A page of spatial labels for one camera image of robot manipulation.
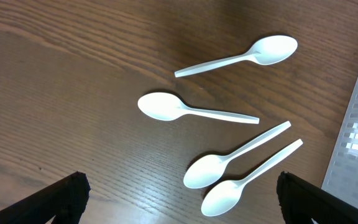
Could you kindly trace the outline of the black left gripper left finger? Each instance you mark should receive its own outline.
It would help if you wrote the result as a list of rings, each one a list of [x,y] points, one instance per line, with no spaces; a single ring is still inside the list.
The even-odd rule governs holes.
[[[75,172],[0,211],[0,223],[80,222],[89,197],[86,174]]]

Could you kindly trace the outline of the white plastic spoon top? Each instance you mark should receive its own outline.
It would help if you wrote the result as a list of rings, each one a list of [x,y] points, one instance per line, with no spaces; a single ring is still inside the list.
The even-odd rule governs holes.
[[[185,77],[207,72],[241,61],[251,61],[259,65],[272,65],[291,56],[298,48],[298,41],[287,35],[272,35],[256,41],[244,54],[213,60],[178,70],[174,75]]]

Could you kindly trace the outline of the white plastic spoon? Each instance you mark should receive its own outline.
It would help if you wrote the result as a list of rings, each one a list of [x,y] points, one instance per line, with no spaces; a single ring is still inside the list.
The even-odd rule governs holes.
[[[227,165],[233,159],[273,139],[287,130],[290,126],[291,122],[289,121],[279,124],[260,134],[228,155],[219,156],[217,154],[208,154],[203,156],[194,162],[185,173],[183,178],[184,185],[189,189],[200,189],[215,183],[223,176]]]
[[[251,61],[259,65],[272,65],[291,56],[298,48],[298,41],[287,35],[272,35],[256,41],[244,54],[213,60],[178,70],[174,75],[185,77],[207,72],[241,61]]]
[[[179,97],[171,93],[149,93],[140,97],[137,104],[144,114],[162,121],[173,121],[181,116],[192,114],[223,121],[259,124],[259,118],[254,116],[189,107]]]
[[[297,139],[293,143],[284,147],[281,151],[274,154],[247,177],[241,180],[225,180],[216,185],[205,196],[201,205],[201,213],[207,217],[214,217],[222,215],[232,209],[240,200],[244,187],[249,182],[277,165],[302,145],[303,141],[301,139]]]

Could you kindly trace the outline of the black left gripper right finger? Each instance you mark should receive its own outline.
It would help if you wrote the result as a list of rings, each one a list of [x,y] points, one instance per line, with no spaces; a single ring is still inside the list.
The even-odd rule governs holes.
[[[358,224],[358,208],[289,172],[281,172],[277,195],[286,224]]]

